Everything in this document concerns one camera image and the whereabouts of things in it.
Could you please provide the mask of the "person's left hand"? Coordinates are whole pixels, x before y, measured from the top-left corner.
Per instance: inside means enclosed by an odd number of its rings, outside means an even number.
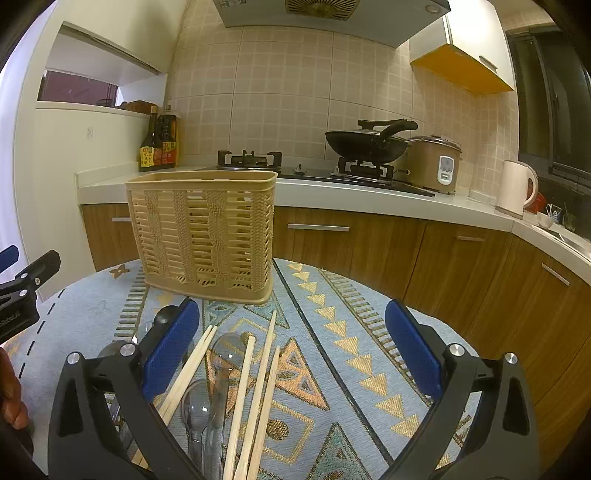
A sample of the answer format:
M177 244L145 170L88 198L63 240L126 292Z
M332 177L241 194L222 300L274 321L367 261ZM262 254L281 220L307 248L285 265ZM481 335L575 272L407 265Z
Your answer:
M15 430L28 426L27 408L21 399L21 384L7 352L0 348L1 415Z

